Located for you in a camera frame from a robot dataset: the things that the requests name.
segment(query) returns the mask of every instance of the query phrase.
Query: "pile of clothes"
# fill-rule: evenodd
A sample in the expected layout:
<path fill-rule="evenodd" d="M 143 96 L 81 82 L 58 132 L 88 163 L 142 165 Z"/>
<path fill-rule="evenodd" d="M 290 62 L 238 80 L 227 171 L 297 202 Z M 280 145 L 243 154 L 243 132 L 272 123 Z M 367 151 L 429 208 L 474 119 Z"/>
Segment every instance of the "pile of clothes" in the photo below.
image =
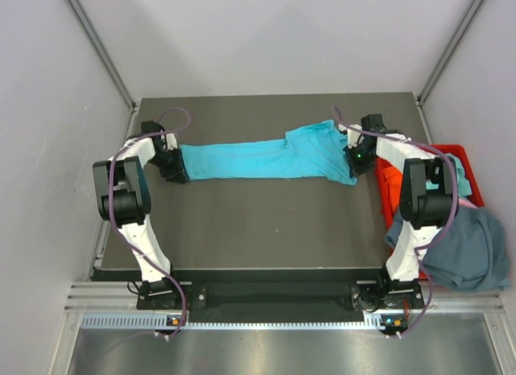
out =
<path fill-rule="evenodd" d="M 438 285 L 464 292 L 503 290 L 510 286 L 510 261 L 503 226 L 485 208 L 476 207 L 467 199 L 472 189 L 464 167 L 459 158 L 447 156 L 455 162 L 460 208 L 444 239 L 427 250 L 423 264 Z M 402 174 L 394 167 L 385 168 L 383 172 L 391 209 L 396 212 L 385 242 L 394 248 L 403 224 L 397 209 Z M 436 187 L 427 185 L 428 189 Z"/>

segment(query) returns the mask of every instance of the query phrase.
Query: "gray cloth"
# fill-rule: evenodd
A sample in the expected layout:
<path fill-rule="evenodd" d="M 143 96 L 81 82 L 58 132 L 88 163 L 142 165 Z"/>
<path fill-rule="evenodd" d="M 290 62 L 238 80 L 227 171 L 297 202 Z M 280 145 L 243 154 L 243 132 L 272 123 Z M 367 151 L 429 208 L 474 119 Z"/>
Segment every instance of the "gray cloth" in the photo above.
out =
<path fill-rule="evenodd" d="M 402 231 L 399 212 L 385 235 L 392 248 Z M 434 282 L 454 290 L 479 292 L 510 286 L 510 261 L 501 223 L 485 208 L 461 207 L 444 239 L 429 248 L 423 264 Z"/>

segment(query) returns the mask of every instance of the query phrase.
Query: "white wall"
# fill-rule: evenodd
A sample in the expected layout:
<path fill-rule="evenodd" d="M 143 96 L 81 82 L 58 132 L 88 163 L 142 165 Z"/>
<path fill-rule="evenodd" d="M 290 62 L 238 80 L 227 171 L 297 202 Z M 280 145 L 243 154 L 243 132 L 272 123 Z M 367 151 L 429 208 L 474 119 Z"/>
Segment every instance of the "white wall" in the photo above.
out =
<path fill-rule="evenodd" d="M 129 111 L 64 0 L 1 0 L 0 40 L 0 373 L 34 375 L 94 252 L 91 165 Z"/>
<path fill-rule="evenodd" d="M 134 98 L 414 91 L 472 0 L 81 0 Z"/>
<path fill-rule="evenodd" d="M 516 0 L 488 0 L 427 102 L 440 142 L 464 145 L 516 265 Z M 516 331 L 516 290 L 504 295 Z"/>

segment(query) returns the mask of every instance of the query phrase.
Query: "metal frame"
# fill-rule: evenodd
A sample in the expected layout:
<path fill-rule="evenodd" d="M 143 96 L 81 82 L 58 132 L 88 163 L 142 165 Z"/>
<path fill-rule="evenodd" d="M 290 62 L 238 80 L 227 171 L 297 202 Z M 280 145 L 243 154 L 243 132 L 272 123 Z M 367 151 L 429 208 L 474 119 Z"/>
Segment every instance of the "metal frame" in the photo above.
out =
<path fill-rule="evenodd" d="M 122 78 L 119 76 L 112 60 L 104 48 L 97 32 L 90 22 L 84 8 L 79 0 L 66 0 L 69 7 L 75 14 L 77 21 L 85 31 L 86 37 L 94 47 L 99 59 L 103 63 L 106 71 L 109 73 L 114 84 L 116 85 L 121 97 L 133 109 L 129 124 L 127 126 L 127 135 L 132 131 L 135 116 L 138 111 L 137 105 L 129 94 L 127 87 L 124 85 Z M 437 81 L 441 77 L 443 71 L 447 67 L 453 54 L 456 52 L 460 41 L 464 38 L 465 33 L 470 28 L 472 21 L 477 16 L 480 8 L 486 0 L 473 0 L 464 18 L 457 27 L 453 37 L 445 48 L 443 55 L 440 57 L 432 74 L 428 78 L 422 93 L 416 97 L 416 104 L 425 127 L 427 138 L 432 143 L 434 135 L 428 122 L 427 113 L 425 111 L 425 101 L 428 99 L 431 91 L 434 89 Z M 89 266 L 89 276 L 99 268 L 102 262 L 103 250 L 106 245 L 109 224 L 103 223 L 98 235 L 97 247 L 94 257 Z M 423 285 L 423 295 L 427 296 L 427 287 Z M 56 344 L 56 350 L 52 357 L 52 361 L 48 367 L 49 374 L 66 374 L 72 359 L 73 349 L 76 345 L 79 329 L 83 324 L 85 317 L 91 315 L 109 315 L 110 317 L 127 317 L 128 315 L 140 316 L 163 316 L 163 315 L 179 315 L 179 311 L 167 310 L 162 311 L 145 311 L 136 310 L 136 296 L 127 291 L 127 287 L 123 282 L 75 282 L 72 284 L 70 295 L 64 309 L 64 318 L 61 323 L 60 337 Z M 431 314 L 453 314 L 453 313 L 474 313 L 483 314 L 489 335 L 493 343 L 493 349 L 497 355 L 503 373 L 516 373 L 516 340 L 512 329 L 510 328 L 507 315 L 503 309 L 498 293 L 464 295 L 443 289 L 436 289 L 431 307 L 428 310 Z M 249 324 L 249 328 L 270 326 L 258 326 Z"/>

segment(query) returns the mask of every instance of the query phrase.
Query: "orange cloth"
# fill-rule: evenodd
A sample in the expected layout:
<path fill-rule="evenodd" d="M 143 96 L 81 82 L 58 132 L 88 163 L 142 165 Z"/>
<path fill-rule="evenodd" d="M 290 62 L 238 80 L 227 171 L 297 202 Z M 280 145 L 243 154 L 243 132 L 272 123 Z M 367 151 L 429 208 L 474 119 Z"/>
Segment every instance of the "orange cloth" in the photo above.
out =
<path fill-rule="evenodd" d="M 396 212 L 397 206 L 400 204 L 400 194 L 402 193 L 402 173 L 396 167 L 390 166 L 384 168 L 384 178 L 389 191 L 390 209 Z"/>

